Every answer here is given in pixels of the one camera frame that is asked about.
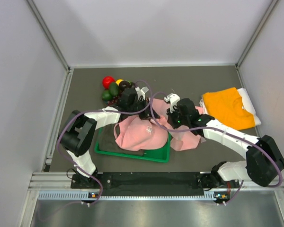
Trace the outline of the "pink plastic bag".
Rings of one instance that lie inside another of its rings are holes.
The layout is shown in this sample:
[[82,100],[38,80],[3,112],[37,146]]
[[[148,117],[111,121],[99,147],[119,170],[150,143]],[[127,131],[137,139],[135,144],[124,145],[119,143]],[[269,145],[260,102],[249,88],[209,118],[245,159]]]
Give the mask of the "pink plastic bag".
[[[154,99],[152,104],[153,110],[160,116],[157,120],[160,125],[165,126],[167,129],[172,129],[171,125],[167,122],[166,111],[169,109],[169,105],[163,100]],[[194,135],[192,132],[172,132],[173,139],[171,140],[171,147],[176,151],[183,151],[188,149],[195,149],[199,142],[201,136]]]

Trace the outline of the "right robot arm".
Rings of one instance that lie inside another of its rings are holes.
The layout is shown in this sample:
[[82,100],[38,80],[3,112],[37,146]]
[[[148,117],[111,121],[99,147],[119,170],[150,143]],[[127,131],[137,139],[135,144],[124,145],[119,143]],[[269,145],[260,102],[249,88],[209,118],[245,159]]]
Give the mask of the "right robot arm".
[[164,101],[170,105],[167,116],[172,132],[189,131],[218,142],[243,157],[242,161],[221,162],[212,169],[211,180],[215,186],[223,187],[231,180],[251,180],[259,186],[272,187],[275,178],[279,179],[276,186],[282,183],[284,158],[272,137],[248,135],[228,127],[210,115],[200,114],[188,98],[170,94]]

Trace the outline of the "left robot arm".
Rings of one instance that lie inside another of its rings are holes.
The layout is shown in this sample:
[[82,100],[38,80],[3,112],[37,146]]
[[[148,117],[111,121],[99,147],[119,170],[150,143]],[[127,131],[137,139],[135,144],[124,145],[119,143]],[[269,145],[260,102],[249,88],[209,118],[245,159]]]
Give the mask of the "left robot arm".
[[64,128],[60,132],[56,148],[62,145],[70,155],[70,161],[82,175],[81,181],[91,188],[98,182],[97,170],[92,162],[89,148],[97,129],[110,124],[116,124],[129,115],[144,114],[149,108],[145,94],[148,87],[134,87],[126,89],[117,106],[105,107],[95,111],[73,111]]

